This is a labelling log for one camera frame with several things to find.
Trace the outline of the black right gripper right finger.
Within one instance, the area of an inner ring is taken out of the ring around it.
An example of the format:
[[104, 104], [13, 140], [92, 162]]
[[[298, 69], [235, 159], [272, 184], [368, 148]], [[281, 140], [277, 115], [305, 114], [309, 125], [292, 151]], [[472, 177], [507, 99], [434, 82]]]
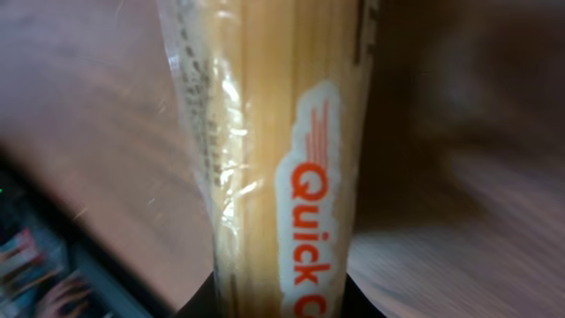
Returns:
[[387, 318], [361, 291], [350, 275], [346, 277], [342, 318]]

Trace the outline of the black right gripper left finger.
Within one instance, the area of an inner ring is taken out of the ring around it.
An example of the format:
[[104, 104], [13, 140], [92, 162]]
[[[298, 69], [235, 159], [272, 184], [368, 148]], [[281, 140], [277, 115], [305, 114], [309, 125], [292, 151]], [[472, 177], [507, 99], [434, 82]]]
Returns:
[[176, 318], [216, 318], [215, 274], [211, 273], [202, 286], [176, 313]]

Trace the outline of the red snack package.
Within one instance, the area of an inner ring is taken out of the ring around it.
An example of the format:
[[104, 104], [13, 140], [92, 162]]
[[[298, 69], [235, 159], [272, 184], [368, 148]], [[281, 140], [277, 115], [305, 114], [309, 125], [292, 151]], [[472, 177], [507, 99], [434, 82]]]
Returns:
[[226, 317], [337, 317], [373, 0], [161, 0]]

